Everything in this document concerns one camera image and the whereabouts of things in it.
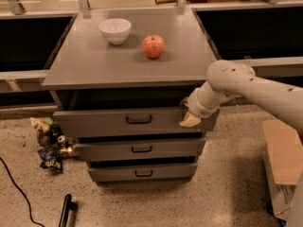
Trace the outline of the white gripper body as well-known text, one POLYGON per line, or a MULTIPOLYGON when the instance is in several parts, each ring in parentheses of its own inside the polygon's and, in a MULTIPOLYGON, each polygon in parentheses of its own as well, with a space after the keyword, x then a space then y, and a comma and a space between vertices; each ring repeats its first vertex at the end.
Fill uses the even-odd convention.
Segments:
POLYGON ((212 91, 196 88, 187 99, 188 111, 199 118, 208 118, 218 109, 218 101, 212 91))

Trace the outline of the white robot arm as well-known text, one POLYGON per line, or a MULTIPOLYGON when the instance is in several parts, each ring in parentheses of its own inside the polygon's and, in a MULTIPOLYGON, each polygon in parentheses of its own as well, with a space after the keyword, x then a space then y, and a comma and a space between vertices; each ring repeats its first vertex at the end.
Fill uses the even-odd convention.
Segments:
POLYGON ((225 102, 237 96, 258 105, 282 122, 303 132, 303 88, 263 79, 254 69, 232 61, 214 61, 205 74, 206 82, 185 98, 187 113, 182 127, 197 126, 225 102))

